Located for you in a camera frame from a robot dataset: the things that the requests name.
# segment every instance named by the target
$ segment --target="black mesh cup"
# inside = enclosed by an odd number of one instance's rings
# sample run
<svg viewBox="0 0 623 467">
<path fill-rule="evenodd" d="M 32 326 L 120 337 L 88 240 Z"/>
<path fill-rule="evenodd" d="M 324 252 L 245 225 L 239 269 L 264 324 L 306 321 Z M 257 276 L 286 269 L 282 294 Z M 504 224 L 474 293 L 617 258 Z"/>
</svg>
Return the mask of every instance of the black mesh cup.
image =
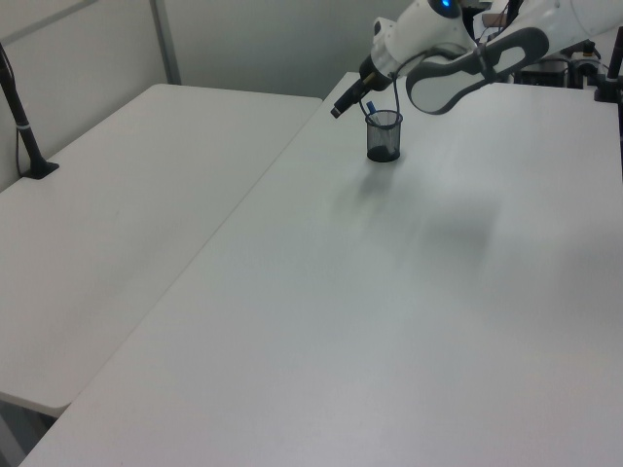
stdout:
<svg viewBox="0 0 623 467">
<path fill-rule="evenodd" d="M 370 161 L 392 162 L 400 157 L 401 124 L 402 115 L 393 110 L 380 110 L 366 117 Z"/>
</svg>

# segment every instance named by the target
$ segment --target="mesh pen cup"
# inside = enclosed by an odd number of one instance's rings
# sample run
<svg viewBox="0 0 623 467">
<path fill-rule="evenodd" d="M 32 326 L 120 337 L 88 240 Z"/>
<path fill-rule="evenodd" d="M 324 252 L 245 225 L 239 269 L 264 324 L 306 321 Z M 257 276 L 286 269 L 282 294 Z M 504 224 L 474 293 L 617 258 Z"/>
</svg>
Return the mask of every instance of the mesh pen cup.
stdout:
<svg viewBox="0 0 623 467">
<path fill-rule="evenodd" d="M 401 124 L 402 115 L 393 110 L 380 110 L 366 117 L 370 161 L 392 162 L 400 157 Z"/>
</svg>

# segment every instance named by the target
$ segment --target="black stand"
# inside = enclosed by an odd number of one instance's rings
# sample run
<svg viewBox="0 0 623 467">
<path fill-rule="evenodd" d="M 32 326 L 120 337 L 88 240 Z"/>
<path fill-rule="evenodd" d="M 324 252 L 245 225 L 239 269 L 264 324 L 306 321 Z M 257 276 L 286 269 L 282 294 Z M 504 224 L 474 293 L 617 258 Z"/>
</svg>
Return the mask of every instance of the black stand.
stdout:
<svg viewBox="0 0 623 467">
<path fill-rule="evenodd" d="M 18 126 L 18 131 L 21 135 L 23 145 L 25 146 L 28 156 L 30 157 L 30 170 L 26 171 L 23 176 L 41 180 L 48 174 L 58 169 L 58 164 L 47 162 L 43 159 L 43 156 L 41 156 L 39 146 L 37 146 L 37 140 L 32 132 L 32 128 L 30 127 L 30 122 L 26 118 L 26 113 L 24 112 L 21 101 L 19 100 L 13 70 L 11 69 L 11 65 L 9 64 L 9 60 L 7 59 L 4 49 L 2 48 L 2 44 L 0 44 L 0 85 L 2 86 L 2 91 L 7 98 L 7 102 L 9 102 L 9 107 L 11 108 L 11 113 L 13 113 L 13 118 Z"/>
<path fill-rule="evenodd" d="M 619 27 L 619 32 L 614 43 L 614 51 L 612 52 L 612 60 L 607 75 L 599 75 L 597 77 L 597 90 L 595 91 L 595 100 L 598 102 L 610 102 L 613 104 L 619 102 L 619 92 L 623 89 L 623 81 L 619 79 L 621 71 L 621 62 L 623 61 L 623 27 Z"/>
</svg>

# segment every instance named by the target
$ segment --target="white table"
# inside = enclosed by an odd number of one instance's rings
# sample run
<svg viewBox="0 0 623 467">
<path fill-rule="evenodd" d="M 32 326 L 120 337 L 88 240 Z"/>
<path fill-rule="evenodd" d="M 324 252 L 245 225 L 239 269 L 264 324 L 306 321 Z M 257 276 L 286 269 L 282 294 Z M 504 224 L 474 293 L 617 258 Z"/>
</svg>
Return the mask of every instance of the white table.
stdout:
<svg viewBox="0 0 623 467">
<path fill-rule="evenodd" d="M 0 195 L 0 400 L 59 415 L 319 106 L 155 86 Z"/>
<path fill-rule="evenodd" d="M 357 110 L 329 115 L 353 80 L 23 467 L 623 464 L 615 108 L 403 93 L 381 165 Z"/>
</svg>

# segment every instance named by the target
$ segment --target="equipment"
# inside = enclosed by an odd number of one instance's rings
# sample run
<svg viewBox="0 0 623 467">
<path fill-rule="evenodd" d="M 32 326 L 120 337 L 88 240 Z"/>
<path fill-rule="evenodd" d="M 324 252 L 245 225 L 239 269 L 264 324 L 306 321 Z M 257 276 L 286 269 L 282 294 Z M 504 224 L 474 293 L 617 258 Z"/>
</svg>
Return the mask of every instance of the equipment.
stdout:
<svg viewBox="0 0 623 467">
<path fill-rule="evenodd" d="M 444 114 L 466 94 L 623 22 L 621 0 L 524 0 L 514 21 L 477 45 L 458 0 L 415 0 L 397 22 L 378 18 L 360 80 L 335 103 L 337 119 L 370 90 L 407 76 L 411 102 Z"/>
<path fill-rule="evenodd" d="M 58 168 L 58 164 L 47 162 L 43 159 L 43 156 L 41 156 L 35 135 L 30 127 L 30 122 L 26 118 L 26 113 L 21 105 L 21 100 L 19 100 L 18 90 L 16 89 L 16 79 L 13 75 L 13 68 L 11 67 L 11 63 L 9 62 L 4 49 L 2 48 L 2 44 L 0 44 L 0 86 L 2 86 L 2 91 L 7 98 L 7 102 L 9 103 L 9 107 L 13 113 L 13 118 L 16 121 L 17 132 L 21 135 L 23 145 L 25 146 L 28 156 L 30 157 L 30 169 L 20 176 L 41 180 L 50 173 L 54 172 Z"/>
</svg>

